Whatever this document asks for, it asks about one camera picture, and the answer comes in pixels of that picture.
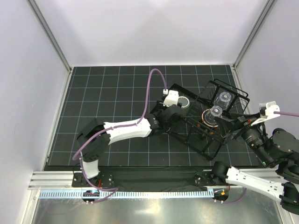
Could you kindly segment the small clear faceted glass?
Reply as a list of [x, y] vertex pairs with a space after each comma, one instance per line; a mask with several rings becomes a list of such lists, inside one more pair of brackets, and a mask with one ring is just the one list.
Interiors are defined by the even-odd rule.
[[220, 107], [222, 110], [228, 109], [231, 101], [231, 94], [229, 92], [221, 92], [214, 101], [214, 106]]

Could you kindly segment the red skull mug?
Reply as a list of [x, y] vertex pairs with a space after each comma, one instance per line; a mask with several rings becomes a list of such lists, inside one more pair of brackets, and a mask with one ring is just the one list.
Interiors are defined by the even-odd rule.
[[202, 128], [202, 129], [205, 130], [205, 131], [207, 130], [207, 128], [210, 128], [211, 131], [208, 131], [208, 132], [209, 132], [210, 134], [215, 134], [215, 130], [218, 129], [218, 125], [217, 125], [217, 123], [216, 123], [215, 125], [210, 125], [210, 124], [208, 124], [208, 123], [205, 122], [204, 116], [205, 116], [207, 110], [208, 110], [208, 109], [206, 109], [206, 110], [203, 111], [203, 113], [202, 113], [202, 115], [201, 115], [201, 117], [200, 117], [200, 121], [199, 121], [199, 123], [197, 124], [197, 127], [198, 127], [198, 128]]

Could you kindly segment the green grey mug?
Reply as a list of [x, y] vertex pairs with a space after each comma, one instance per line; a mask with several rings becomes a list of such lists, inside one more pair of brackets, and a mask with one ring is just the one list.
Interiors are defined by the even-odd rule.
[[187, 109], [190, 105], [190, 100], [185, 96], [180, 96], [178, 98], [178, 103], [181, 104], [182, 109]]

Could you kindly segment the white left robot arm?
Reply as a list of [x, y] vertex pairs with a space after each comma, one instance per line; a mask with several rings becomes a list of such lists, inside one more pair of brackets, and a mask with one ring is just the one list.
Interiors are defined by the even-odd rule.
[[93, 119], [77, 135], [79, 149], [73, 156], [73, 160], [79, 160], [83, 182], [89, 187], [97, 185], [99, 159], [111, 144], [161, 135], [182, 117], [181, 105], [171, 105], [130, 121], [110, 123]]

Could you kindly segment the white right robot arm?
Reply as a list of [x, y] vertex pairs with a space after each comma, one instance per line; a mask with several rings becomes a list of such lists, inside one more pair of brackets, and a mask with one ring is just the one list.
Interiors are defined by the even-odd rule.
[[227, 137], [237, 132], [233, 139], [241, 137], [255, 153], [265, 168], [273, 168], [285, 182], [279, 183], [250, 175], [221, 161], [215, 162], [210, 174], [216, 185], [239, 185], [265, 195], [295, 215], [299, 213], [299, 140], [282, 128], [276, 128], [269, 137], [265, 121], [280, 115], [297, 117], [297, 113], [274, 111], [261, 114], [237, 114], [235, 119], [216, 117], [215, 121]]

